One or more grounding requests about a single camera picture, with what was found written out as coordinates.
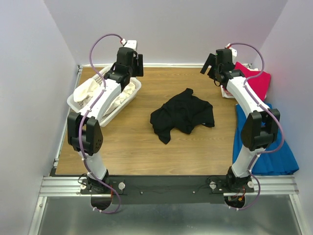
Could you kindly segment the black floral print t-shirt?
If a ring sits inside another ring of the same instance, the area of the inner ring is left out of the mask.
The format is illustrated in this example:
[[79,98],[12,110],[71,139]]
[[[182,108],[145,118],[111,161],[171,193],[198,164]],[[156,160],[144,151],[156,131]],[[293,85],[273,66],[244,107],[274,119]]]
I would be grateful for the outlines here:
[[214,127],[213,105],[194,96],[193,90],[187,88],[153,111],[150,124],[159,140],[168,144],[174,128],[190,134],[198,125]]

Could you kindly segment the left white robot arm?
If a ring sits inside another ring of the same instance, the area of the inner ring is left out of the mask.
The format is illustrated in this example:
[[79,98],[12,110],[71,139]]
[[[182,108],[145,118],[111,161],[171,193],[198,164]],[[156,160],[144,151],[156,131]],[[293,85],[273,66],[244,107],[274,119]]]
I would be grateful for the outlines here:
[[97,193],[104,193],[109,187],[109,174],[99,153],[103,143],[100,121],[131,78],[142,76],[143,55],[137,53],[137,41],[128,40],[119,48],[116,62],[105,73],[105,85],[83,109],[67,117],[68,144],[82,157],[87,176],[93,178],[91,187]]

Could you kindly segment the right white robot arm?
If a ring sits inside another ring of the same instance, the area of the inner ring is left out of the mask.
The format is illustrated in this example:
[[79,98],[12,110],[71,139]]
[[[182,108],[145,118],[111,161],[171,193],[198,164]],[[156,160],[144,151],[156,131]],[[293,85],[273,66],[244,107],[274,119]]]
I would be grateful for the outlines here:
[[218,49],[208,55],[201,70],[234,96],[246,117],[241,131],[243,145],[235,163],[225,176],[208,179],[212,193],[253,192],[252,168],[280,132],[280,112],[266,105],[250,87],[243,72],[235,69],[235,53],[231,47]]

